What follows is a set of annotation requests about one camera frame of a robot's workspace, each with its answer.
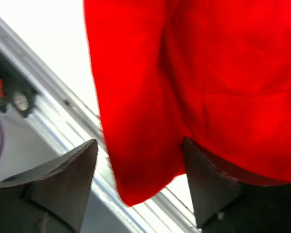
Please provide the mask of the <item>red t-shirt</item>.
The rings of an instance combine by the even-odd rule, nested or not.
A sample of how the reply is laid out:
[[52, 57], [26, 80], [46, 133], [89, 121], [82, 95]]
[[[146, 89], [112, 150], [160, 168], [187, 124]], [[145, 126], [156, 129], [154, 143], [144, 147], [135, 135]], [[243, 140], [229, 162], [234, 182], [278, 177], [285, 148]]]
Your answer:
[[86, 0], [105, 144], [133, 206], [184, 173], [184, 137], [291, 183], [291, 0]]

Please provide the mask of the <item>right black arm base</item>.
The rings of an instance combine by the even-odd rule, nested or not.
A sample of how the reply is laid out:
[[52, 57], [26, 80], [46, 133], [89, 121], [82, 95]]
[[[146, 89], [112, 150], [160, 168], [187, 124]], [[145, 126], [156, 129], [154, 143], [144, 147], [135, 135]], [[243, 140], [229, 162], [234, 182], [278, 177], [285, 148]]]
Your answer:
[[0, 111], [6, 113], [10, 103], [26, 118], [35, 106], [37, 94], [25, 73], [0, 51]]

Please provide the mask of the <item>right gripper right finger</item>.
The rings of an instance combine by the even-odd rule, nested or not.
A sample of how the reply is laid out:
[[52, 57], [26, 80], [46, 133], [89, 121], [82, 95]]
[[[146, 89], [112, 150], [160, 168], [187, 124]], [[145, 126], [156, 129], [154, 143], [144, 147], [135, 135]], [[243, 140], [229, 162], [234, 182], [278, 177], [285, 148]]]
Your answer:
[[202, 232], [291, 233], [291, 184], [242, 169], [188, 137], [181, 149]]

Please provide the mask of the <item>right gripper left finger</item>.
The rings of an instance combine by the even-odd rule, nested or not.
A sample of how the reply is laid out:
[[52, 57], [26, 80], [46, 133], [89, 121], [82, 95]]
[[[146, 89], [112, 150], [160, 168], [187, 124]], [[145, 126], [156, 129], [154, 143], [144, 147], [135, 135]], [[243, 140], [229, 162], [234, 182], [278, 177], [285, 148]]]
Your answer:
[[78, 233], [97, 162], [91, 139], [0, 182], [0, 233]]

